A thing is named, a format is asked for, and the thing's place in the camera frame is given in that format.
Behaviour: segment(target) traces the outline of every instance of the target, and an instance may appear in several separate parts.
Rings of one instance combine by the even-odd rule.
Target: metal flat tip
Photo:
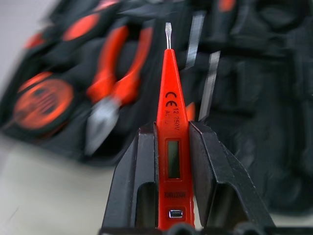
[[[171,23],[166,23],[165,24],[165,33],[166,33],[166,43],[167,43],[167,48],[171,48],[171,34],[172,34],[172,25]]]

